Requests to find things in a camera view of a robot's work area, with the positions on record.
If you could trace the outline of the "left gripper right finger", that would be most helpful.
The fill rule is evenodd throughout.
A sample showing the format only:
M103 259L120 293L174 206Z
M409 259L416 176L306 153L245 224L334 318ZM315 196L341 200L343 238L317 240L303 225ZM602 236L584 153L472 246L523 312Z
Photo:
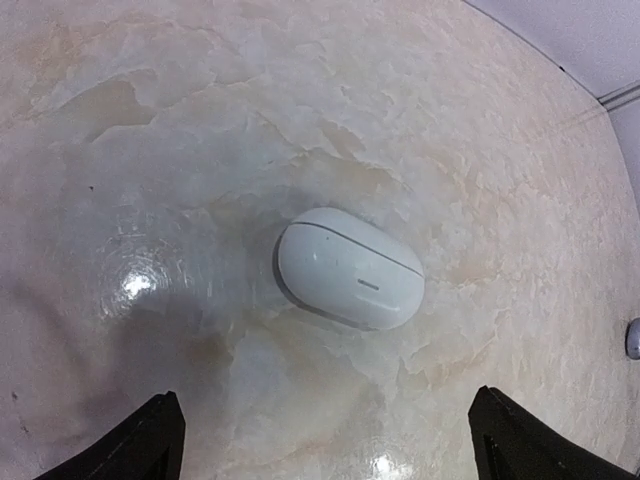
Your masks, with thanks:
M633 479L634 474L565 439L495 387L468 412L480 479Z

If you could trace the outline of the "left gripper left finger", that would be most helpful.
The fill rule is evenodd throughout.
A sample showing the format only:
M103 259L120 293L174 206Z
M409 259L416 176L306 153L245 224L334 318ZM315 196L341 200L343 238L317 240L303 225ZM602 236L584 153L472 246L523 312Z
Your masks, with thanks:
M176 393L156 394L93 445L38 478L178 479L185 433Z

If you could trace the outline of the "blue-grey earbud charging case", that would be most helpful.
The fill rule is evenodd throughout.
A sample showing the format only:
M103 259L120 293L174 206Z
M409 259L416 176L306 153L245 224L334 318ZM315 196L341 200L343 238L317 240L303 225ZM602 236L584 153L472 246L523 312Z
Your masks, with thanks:
M625 352L631 360L640 359L640 318L631 320L625 336Z

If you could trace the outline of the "white earbud charging case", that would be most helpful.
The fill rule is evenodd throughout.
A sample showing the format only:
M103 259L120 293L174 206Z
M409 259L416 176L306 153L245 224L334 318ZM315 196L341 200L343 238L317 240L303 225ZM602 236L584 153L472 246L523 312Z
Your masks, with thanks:
M404 325L424 298L417 254L342 210L311 209L293 219L275 248L287 294L307 309L366 330Z

